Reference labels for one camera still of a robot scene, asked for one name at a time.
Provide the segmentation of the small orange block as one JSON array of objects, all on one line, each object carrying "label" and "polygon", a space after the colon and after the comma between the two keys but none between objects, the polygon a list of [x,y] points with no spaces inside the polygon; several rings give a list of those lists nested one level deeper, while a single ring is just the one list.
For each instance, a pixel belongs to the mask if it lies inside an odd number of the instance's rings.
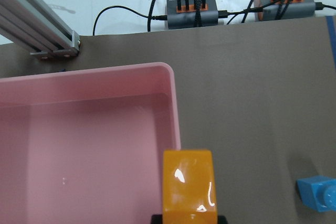
[{"label": "small orange block", "polygon": [[218,223],[215,176],[209,150],[163,154],[163,223]]}]

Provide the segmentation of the small blue block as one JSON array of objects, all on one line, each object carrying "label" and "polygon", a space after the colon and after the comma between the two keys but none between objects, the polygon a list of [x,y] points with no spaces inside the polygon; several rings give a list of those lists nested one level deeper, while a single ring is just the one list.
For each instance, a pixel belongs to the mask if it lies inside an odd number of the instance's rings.
[{"label": "small blue block", "polygon": [[297,180],[302,203],[317,211],[335,211],[335,178],[312,176]]}]

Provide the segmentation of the pink plastic box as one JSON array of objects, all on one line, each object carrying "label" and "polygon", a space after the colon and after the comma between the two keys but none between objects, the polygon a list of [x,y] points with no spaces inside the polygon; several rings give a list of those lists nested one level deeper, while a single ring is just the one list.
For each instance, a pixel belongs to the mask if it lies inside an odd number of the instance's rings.
[{"label": "pink plastic box", "polygon": [[150,223],[181,146],[161,62],[1,80],[1,223]]}]

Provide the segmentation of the upper orange usb hub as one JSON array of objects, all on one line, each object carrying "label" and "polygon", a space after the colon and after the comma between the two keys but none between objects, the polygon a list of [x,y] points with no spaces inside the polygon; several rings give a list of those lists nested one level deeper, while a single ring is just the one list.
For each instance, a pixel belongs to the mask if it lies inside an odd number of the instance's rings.
[{"label": "upper orange usb hub", "polygon": [[[181,0],[181,5],[182,9],[178,10],[177,0],[166,0],[166,28],[183,29],[194,27],[196,15],[194,0],[190,0],[189,10],[186,9],[185,0]],[[216,0],[206,0],[205,8],[203,8],[201,4],[200,15],[202,26],[218,25],[218,9]]]}]

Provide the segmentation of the aluminium frame post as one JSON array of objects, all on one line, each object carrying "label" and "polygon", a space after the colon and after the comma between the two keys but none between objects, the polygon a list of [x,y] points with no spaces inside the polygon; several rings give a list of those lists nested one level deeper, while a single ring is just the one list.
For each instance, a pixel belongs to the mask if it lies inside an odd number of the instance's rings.
[{"label": "aluminium frame post", "polygon": [[81,44],[43,0],[1,0],[1,35],[38,59],[75,57]]}]

